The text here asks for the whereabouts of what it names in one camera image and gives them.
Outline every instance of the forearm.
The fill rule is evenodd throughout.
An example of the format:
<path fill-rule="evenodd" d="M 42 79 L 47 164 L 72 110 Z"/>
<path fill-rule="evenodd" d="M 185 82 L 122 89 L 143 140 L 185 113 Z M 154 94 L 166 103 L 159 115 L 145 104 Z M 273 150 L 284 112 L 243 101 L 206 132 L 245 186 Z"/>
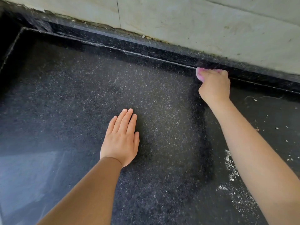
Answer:
<path fill-rule="evenodd" d="M 121 169 L 118 160 L 101 159 L 38 225 L 110 224 Z"/>
<path fill-rule="evenodd" d="M 284 212 L 277 212 L 282 207 L 295 204 L 291 211 L 299 210 L 300 181 L 287 164 L 230 101 L 211 108 L 221 125 L 239 174 L 268 222 L 270 218 L 278 219 L 276 215 L 268 215 Z"/>

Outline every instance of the pink sponge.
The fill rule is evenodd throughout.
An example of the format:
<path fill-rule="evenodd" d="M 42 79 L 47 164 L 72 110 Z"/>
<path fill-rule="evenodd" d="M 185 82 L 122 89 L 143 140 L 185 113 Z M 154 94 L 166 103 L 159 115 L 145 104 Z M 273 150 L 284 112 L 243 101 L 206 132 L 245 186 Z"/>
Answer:
<path fill-rule="evenodd" d="M 203 76 L 201 76 L 201 72 L 206 71 L 206 70 L 208 70 L 208 69 L 200 68 L 200 67 L 197 67 L 197 68 L 196 68 L 196 76 L 197 76 L 197 78 L 198 78 L 199 80 L 201 80 L 202 82 L 204 81 L 204 78 L 203 78 Z M 214 69 L 214 71 L 216 71 L 216 72 L 218 72 L 218 73 L 221 73 L 223 70 L 221 70 L 221 69 Z"/>

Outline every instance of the black baseboard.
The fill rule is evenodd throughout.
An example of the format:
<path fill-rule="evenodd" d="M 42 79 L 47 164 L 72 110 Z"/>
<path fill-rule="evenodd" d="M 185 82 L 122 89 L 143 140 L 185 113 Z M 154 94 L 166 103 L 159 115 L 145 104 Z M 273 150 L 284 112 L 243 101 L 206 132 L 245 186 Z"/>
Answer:
<path fill-rule="evenodd" d="M 107 46 L 131 55 L 171 62 L 184 68 L 195 69 L 197 66 L 201 66 L 210 69 L 224 69 L 229 72 L 229 77 L 233 79 L 300 93 L 300 75 L 238 63 L 180 46 L 148 40 L 140 35 L 106 25 L 95 26 L 7 3 L 2 3 L 2 6 L 5 13 L 0 19 L 0 27 L 7 31 L 7 36 L 2 39 L 5 41 L 5 46 L 0 50 L 0 57 L 7 53 L 8 47 L 18 34 L 16 32 L 23 28 L 24 30 L 35 30 L 40 33 L 76 39 L 95 46 Z"/>

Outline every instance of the person's left arm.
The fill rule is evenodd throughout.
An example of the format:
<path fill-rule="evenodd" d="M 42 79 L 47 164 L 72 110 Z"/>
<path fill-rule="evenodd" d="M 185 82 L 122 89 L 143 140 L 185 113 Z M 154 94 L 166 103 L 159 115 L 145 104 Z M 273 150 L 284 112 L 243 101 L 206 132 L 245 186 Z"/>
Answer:
<path fill-rule="evenodd" d="M 37 225 L 110 224 L 120 170 L 137 155 L 140 142 L 132 114 L 124 109 L 110 121 L 100 161 Z"/>

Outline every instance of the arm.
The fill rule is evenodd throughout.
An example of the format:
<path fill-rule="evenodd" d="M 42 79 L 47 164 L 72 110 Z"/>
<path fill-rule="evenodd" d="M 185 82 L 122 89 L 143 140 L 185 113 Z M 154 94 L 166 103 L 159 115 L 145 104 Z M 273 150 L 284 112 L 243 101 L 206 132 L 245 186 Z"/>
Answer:
<path fill-rule="evenodd" d="M 132 113 L 124 109 L 110 121 L 100 161 L 38 225 L 110 224 L 120 170 L 137 155 L 140 142 L 134 133 L 137 115 Z"/>
<path fill-rule="evenodd" d="M 270 225 L 300 221 L 300 180 L 229 99 L 228 73 L 202 72 L 199 94 L 218 119 L 234 163 Z"/>

